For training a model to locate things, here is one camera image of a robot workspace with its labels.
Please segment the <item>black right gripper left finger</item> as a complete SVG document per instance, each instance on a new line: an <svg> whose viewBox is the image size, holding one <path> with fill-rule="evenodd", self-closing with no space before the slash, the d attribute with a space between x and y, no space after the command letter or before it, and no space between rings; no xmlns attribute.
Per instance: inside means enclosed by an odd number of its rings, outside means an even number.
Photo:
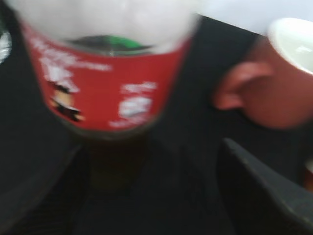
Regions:
<svg viewBox="0 0 313 235"><path fill-rule="evenodd" d="M83 148L48 159L26 179L0 175L2 235L69 235L83 202Z"/></svg>

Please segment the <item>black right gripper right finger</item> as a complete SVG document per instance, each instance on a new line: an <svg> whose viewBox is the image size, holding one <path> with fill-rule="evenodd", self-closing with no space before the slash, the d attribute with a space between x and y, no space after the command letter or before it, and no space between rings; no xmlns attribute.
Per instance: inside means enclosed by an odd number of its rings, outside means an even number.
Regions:
<svg viewBox="0 0 313 235"><path fill-rule="evenodd" d="M313 195L231 139L216 163L220 195L238 235L311 235Z"/></svg>

